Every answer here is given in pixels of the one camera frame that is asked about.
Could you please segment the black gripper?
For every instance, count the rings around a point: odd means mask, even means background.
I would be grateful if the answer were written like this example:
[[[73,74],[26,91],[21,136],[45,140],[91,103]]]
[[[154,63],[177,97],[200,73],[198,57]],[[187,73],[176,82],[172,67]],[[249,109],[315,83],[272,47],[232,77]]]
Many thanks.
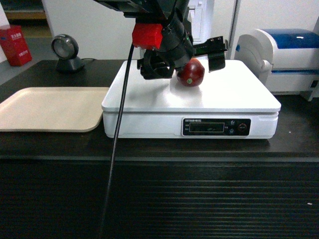
[[[145,80],[170,79],[175,68],[184,67],[192,57],[208,56],[209,72],[225,67],[227,41],[223,36],[210,38],[206,44],[193,45],[183,23],[172,19],[162,29],[159,50],[147,50],[137,61],[137,69]]]

